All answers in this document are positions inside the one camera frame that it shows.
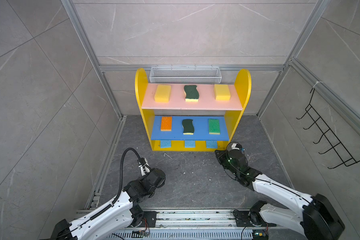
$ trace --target marble floor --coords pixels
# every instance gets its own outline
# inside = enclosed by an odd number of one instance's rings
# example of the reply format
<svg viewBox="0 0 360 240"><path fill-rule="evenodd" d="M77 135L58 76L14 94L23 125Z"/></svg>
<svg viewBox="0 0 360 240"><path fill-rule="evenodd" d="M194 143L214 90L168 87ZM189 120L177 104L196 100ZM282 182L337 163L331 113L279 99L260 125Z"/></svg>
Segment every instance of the marble floor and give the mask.
<svg viewBox="0 0 360 240"><path fill-rule="evenodd" d="M233 141L243 145L251 167L289 185L256 116L241 118ZM101 192L100 204L117 194L120 158L128 147L135 148L141 157L148 159L151 167L159 168L166 174L165 185L157 189L152 198L141 203L142 208L250 208L259 200L282 207L273 199L244 188L230 179L213 152L153 152L141 116L134 115L128 116L125 122L114 161ZM140 175L136 156L131 151L124 159L123 173L123 185ZM301 235L292 230L272 230L270 233L274 236L273 239L305 239L299 238Z"/></svg>

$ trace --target white mesh basket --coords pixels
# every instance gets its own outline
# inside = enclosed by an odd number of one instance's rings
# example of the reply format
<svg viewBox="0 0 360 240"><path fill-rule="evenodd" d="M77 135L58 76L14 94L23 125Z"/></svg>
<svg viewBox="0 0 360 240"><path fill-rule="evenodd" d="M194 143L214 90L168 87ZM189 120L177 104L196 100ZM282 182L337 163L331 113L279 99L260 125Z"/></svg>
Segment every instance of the white mesh basket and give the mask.
<svg viewBox="0 0 360 240"><path fill-rule="evenodd" d="M221 82L220 68L218 67L153 67L149 74L151 83L209 83Z"/></svg>

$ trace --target white zip tie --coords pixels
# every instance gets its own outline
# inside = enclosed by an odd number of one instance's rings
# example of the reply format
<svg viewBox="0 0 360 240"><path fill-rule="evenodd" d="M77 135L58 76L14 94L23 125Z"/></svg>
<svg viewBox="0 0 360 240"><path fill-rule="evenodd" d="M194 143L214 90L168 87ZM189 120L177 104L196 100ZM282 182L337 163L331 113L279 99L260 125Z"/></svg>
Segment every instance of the white zip tie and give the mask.
<svg viewBox="0 0 360 240"><path fill-rule="evenodd" d="M323 83L323 82L321 82L321 81L316 81L316 83L313 85L312 88L315 88L316 84L318 84L318 83Z"/></svg>

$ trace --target black wire rack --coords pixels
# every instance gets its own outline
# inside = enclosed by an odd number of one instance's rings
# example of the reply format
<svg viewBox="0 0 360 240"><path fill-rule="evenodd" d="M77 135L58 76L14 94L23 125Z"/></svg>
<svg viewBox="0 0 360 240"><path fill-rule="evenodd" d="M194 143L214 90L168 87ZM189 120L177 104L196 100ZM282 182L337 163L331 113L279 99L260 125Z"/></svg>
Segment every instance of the black wire rack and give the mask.
<svg viewBox="0 0 360 240"><path fill-rule="evenodd" d="M303 115L301 118L296 118L296 119L299 119L299 120L300 120L300 119L302 119L305 115L308 114L308 116L312 119L313 123L311 124L311 126L309 126L308 128L304 128L304 129L305 129L305 130L308 130L308 129L310 129L313 125L316 125L316 126L319 128L319 130L321 131L321 133L322 133L320 139L319 139L317 142L313 142L313 143L314 143L314 144L318 144L318 143L321 141L321 139L322 139L323 137L325 137L325 138L327 139L327 141L329 142L329 144L331 145L331 147L330 147L327 151L325 151L325 152L319 152L319 154L325 154L325 153L329 152L331 149L333 149L333 150L336 152L337 156L339 156L339 158L340 158L340 160L341 160L341 163L340 163L339 165L337 165L337 166L328 167L328 168L329 168L329 169L334 169L334 168L336 168L336 167L338 167L338 166L341 166L341 165L345 165L345 166L349 167L349 166L351 166L351 165L353 165L353 164L356 164L356 163L360 162L360 160L359 160L359 161L356 161L356 159L355 159L355 158L352 156L352 154L347 150L347 148L344 146L344 144L340 141L340 139L336 136L336 134L332 131L332 129L328 126L328 124L324 121L324 119L320 116L320 114L316 111L316 109L311 105L311 101L312 101L312 97L313 97L314 92L315 92L315 89L312 88L311 91L309 92L309 93L312 93L311 99L309 100L308 106L305 108L305 113L304 113L304 115ZM314 111L314 112L317 114L318 118L317 118L316 120L315 120L315 119L312 117L312 115L308 112L308 111L310 111L310 110ZM322 122L324 122L325 126L327 126L328 130L324 131L324 130L317 124L317 121L319 121L320 119L321 119ZM326 134L330 134L330 133L333 134L333 135L335 136L335 138L336 138L336 139L334 140L334 141L336 141L335 144L333 143L333 140L330 141L329 138L328 138L327 135L326 135ZM349 154L350 159L344 161L344 159L343 159L343 158L340 156L340 154L339 154L339 151L340 151L341 148L343 148L343 149Z"/></svg>

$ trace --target orange sponge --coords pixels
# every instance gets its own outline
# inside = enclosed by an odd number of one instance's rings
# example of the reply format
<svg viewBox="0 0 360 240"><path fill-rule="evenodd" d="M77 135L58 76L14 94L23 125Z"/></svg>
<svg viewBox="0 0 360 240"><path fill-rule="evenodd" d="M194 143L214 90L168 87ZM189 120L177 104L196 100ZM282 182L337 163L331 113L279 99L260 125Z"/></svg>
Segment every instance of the orange sponge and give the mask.
<svg viewBox="0 0 360 240"><path fill-rule="evenodd" d="M172 131L172 117L161 117L161 131Z"/></svg>

